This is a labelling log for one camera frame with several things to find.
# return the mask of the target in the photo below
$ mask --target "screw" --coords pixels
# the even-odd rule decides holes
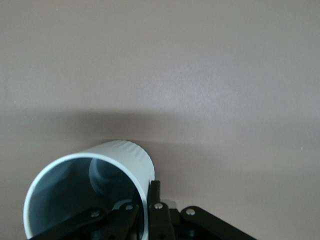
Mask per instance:
[[[186,211],[186,214],[189,215],[189,216],[193,216],[196,214],[196,211],[193,210],[192,208],[188,208]]]
[[[156,203],[155,205],[154,205],[154,208],[155,209],[162,209],[164,206],[162,205],[162,203]]]
[[[131,204],[128,204],[127,206],[125,206],[125,210],[131,210],[133,209],[134,207],[131,205]]]
[[[92,217],[92,218],[96,218],[96,217],[98,217],[99,215],[100,215],[100,210],[97,210],[97,211],[94,211],[94,212],[91,213],[91,217]]]

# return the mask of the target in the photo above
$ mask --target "white cylindrical container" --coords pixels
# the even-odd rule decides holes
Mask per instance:
[[[28,239],[91,207],[110,212],[116,203],[133,201],[143,215],[142,239],[148,238],[149,185],[155,170],[137,144],[115,140],[61,157],[33,180],[24,202]]]

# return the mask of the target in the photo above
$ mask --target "white cup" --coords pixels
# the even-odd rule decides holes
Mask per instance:
[[[28,239],[91,207],[110,212],[116,203],[134,201],[148,239],[149,185],[155,170],[148,154],[130,141],[110,141],[61,157],[33,180],[23,207]]]

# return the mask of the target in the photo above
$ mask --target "gray background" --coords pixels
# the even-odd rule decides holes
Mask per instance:
[[[319,239],[320,1],[0,2],[0,238],[48,163],[114,139],[162,196]]]

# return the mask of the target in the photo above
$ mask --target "screw head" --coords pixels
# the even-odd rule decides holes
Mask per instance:
[[[134,207],[131,205],[131,204],[128,204],[127,206],[125,206],[125,210],[131,210],[133,209]]]
[[[193,210],[192,208],[188,208],[186,211],[186,214],[189,215],[189,216],[193,216],[196,214],[196,211]]]
[[[96,217],[98,217],[100,215],[100,213],[101,213],[100,210],[94,211],[94,212],[91,213],[91,217],[92,218],[96,218]]]
[[[156,203],[155,205],[154,205],[154,208],[155,209],[162,209],[164,206],[162,205],[162,203]]]

